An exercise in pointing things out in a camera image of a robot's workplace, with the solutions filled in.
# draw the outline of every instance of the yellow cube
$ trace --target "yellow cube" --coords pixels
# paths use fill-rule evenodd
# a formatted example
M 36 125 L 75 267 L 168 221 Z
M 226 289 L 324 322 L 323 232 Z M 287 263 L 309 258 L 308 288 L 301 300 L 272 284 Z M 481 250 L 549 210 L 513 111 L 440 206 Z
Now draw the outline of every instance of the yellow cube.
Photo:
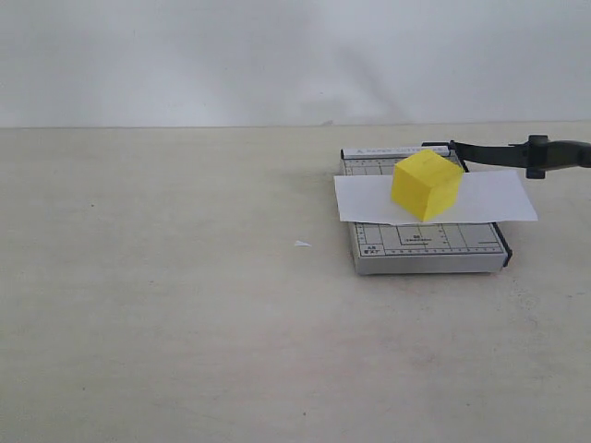
M 396 163 L 392 200 L 426 222 L 455 204 L 464 169 L 429 149 Z

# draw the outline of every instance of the white table surface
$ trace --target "white table surface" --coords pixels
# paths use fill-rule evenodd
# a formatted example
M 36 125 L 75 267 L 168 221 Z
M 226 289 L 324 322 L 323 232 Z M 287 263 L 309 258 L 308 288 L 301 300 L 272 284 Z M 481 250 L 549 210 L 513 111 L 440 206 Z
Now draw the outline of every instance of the white table surface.
M 530 133 L 591 125 L 0 131 L 0 441 L 588 442 L 591 172 L 496 275 L 358 277 L 336 209 L 342 147 Z

